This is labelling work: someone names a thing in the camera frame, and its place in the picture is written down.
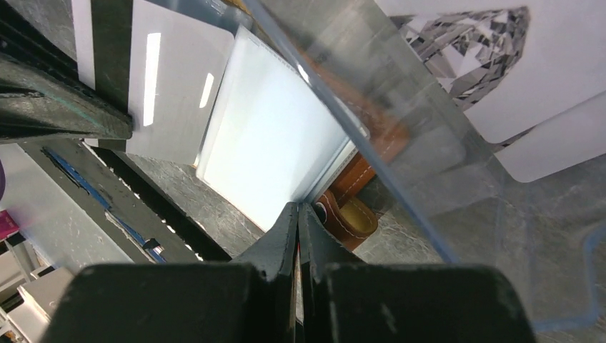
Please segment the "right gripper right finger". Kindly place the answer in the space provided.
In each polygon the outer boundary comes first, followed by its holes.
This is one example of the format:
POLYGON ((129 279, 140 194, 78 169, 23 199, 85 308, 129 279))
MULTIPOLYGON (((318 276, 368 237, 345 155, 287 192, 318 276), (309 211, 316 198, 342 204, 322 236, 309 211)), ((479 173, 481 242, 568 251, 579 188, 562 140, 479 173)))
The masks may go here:
POLYGON ((308 342, 533 342, 510 281, 481 264, 368 264, 299 205, 308 342))

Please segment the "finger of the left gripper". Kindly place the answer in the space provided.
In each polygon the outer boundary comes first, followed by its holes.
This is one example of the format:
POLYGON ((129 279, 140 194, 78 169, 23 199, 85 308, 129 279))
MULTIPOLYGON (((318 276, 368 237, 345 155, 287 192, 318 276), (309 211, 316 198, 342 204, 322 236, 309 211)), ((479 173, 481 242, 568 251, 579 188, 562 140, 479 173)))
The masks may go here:
POLYGON ((79 81, 76 63, 14 9, 1 10, 1 143, 128 139, 132 118, 79 81))

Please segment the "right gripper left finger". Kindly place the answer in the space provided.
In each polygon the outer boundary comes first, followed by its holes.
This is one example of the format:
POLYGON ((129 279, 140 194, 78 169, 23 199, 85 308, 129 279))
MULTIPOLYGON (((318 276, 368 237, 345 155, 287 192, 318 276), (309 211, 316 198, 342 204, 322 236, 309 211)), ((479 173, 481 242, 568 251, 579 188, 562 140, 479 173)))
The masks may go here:
POLYGON ((69 283, 43 342, 294 342, 298 206, 230 262, 98 264, 69 283))

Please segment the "brown leather card holder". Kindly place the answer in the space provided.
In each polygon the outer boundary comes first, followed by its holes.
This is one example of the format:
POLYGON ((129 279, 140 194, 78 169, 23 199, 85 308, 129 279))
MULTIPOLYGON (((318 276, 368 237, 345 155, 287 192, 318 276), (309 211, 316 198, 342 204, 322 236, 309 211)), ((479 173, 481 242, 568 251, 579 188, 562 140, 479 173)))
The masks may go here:
POLYGON ((400 88, 407 50, 376 1, 231 1, 240 27, 197 176, 268 232, 308 203, 354 250, 381 230, 365 194, 414 137, 400 88))

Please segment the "clear plastic card sleeve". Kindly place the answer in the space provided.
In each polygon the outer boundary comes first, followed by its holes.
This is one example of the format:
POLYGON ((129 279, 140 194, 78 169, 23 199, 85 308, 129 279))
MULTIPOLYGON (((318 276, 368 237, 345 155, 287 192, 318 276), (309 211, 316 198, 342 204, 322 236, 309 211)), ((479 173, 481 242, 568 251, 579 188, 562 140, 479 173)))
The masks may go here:
POLYGON ((514 180, 397 32, 404 75, 389 91, 412 113, 414 137, 365 194, 387 216, 358 253, 490 265, 514 284, 541 342, 603 342, 605 154, 514 180))

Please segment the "white VIP credit card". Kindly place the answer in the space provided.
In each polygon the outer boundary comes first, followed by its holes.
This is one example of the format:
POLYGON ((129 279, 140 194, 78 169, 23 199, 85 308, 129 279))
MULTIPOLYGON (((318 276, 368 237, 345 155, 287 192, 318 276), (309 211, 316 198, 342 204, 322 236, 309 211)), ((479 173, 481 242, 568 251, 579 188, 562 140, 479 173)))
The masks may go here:
POLYGON ((91 146, 193 164, 244 14, 224 1, 73 1, 79 79, 132 117, 91 146))

